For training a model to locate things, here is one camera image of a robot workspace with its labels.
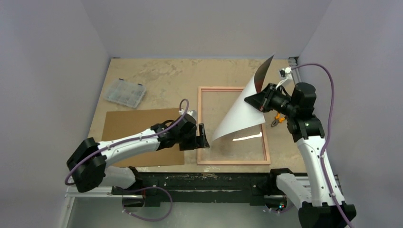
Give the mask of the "pink wooden picture frame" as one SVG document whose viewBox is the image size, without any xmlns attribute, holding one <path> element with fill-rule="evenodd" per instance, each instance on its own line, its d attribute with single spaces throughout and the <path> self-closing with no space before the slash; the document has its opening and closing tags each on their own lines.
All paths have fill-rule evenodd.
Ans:
<svg viewBox="0 0 403 228">
<path fill-rule="evenodd" d="M 241 92 L 244 87 L 237 86 L 200 86 L 198 88 L 198 122 L 202 122 L 202 93 L 203 92 Z M 270 155 L 268 151 L 268 141 L 266 127 L 262 123 L 260 127 L 260 136 L 262 138 L 262 148 L 263 148 L 263 161 L 205 161 L 202 160 L 202 149 L 197 149 L 197 164 L 198 165 L 270 165 Z"/>
</svg>

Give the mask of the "sunset photo print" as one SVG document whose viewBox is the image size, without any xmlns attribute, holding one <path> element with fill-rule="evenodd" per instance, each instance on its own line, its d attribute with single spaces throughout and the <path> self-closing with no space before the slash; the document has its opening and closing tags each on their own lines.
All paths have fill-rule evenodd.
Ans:
<svg viewBox="0 0 403 228">
<path fill-rule="evenodd" d="M 251 77 L 239 97 L 216 128 L 212 137 L 214 141 L 230 133 L 265 123 L 264 114 L 246 103 L 244 99 L 262 91 L 263 82 L 273 57 L 274 56 L 271 55 L 258 67 L 254 76 Z"/>
</svg>

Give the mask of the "clear glass pane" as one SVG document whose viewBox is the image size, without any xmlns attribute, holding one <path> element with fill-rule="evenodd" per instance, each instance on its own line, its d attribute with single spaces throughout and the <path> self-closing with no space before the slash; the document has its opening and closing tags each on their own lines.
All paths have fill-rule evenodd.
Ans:
<svg viewBox="0 0 403 228">
<path fill-rule="evenodd" d="M 205 161 L 263 161 L 259 125 L 213 140 L 213 134 L 241 92 L 203 92 L 202 121 L 210 148 L 202 149 Z"/>
</svg>

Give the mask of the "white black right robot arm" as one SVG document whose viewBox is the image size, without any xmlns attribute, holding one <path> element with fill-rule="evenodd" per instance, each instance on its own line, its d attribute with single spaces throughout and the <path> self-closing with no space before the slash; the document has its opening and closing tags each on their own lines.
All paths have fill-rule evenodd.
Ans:
<svg viewBox="0 0 403 228">
<path fill-rule="evenodd" d="M 356 209 L 353 204 L 346 203 L 329 163 L 325 132 L 321 121 L 313 114 L 316 98 L 315 87 L 308 83 L 298 83 L 291 95 L 283 86 L 269 84 L 263 91 L 245 97 L 244 101 L 263 113 L 277 111 L 285 116 L 288 131 L 307 170 L 310 191 L 286 169 L 280 169 L 268 178 L 268 190 L 285 193 L 298 209 L 303 228 L 351 228 Z"/>
</svg>

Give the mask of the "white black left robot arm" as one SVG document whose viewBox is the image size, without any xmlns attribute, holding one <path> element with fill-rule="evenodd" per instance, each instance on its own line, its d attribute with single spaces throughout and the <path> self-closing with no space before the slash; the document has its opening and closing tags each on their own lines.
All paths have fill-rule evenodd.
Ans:
<svg viewBox="0 0 403 228">
<path fill-rule="evenodd" d="M 146 152 L 155 152 L 179 145 L 180 151 L 209 148 L 204 125 L 188 113 L 175 121 L 157 123 L 135 135 L 117 140 L 96 142 L 87 138 L 67 160 L 69 174 L 66 185 L 74 185 L 78 192 L 88 192 L 100 186 L 117 186 L 129 194 L 137 194 L 142 187 L 131 168 L 114 164 Z"/>
</svg>

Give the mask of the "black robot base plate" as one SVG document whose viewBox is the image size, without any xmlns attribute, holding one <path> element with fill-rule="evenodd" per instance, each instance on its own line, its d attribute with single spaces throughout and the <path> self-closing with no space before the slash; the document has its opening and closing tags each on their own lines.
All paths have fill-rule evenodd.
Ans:
<svg viewBox="0 0 403 228">
<path fill-rule="evenodd" d="M 113 195 L 138 195 L 146 207 L 162 202 L 247 203 L 284 210 L 290 203 L 270 173 L 140 172 L 134 186 L 113 187 Z"/>
</svg>

